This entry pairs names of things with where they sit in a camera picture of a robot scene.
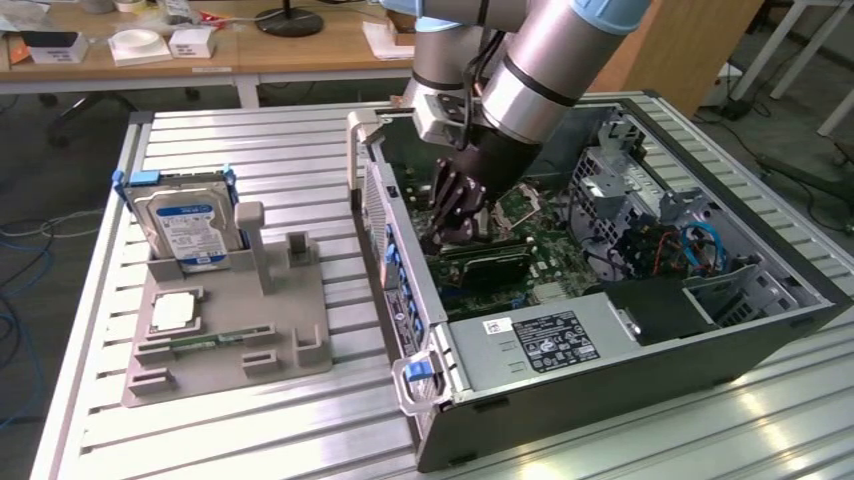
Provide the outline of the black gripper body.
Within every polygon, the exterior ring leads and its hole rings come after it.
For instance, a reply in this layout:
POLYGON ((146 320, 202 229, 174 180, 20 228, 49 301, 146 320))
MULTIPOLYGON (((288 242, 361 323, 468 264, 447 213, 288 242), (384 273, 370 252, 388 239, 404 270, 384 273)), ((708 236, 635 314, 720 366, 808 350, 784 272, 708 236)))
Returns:
POLYGON ((501 196, 540 150, 540 144, 520 142, 496 129, 475 128, 465 149, 452 156, 452 167, 485 188, 487 196, 501 196))

